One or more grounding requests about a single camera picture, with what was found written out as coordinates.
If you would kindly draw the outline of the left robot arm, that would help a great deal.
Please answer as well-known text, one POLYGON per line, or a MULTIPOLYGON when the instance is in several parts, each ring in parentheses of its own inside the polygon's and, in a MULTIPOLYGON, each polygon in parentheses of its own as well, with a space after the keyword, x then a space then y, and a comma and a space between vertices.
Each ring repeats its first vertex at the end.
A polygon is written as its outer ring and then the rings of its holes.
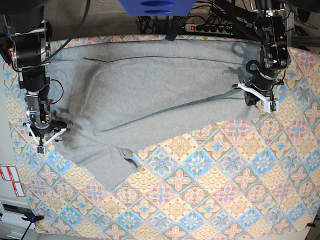
POLYGON ((251 8, 259 15, 254 22, 255 33, 260 37, 259 60, 249 61, 245 68, 251 77, 238 83, 242 89, 247 106, 262 101, 266 113, 279 110, 279 101, 274 96, 274 88, 284 83, 280 74, 286 73, 290 64, 285 25, 279 11, 285 9, 284 3, 271 0, 252 0, 251 8))

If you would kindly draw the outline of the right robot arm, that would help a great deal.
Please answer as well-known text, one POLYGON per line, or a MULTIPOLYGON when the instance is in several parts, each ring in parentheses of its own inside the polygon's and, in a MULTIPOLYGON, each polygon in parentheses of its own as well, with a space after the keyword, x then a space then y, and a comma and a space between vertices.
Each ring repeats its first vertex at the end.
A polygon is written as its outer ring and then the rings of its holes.
POLYGON ((29 135, 38 146, 59 142, 69 132, 67 124, 54 120, 48 98, 51 79, 46 75, 50 57, 52 28, 44 17, 44 0, 2 0, 0 14, 4 17, 7 46, 3 59, 18 72, 19 87, 26 91, 29 135))

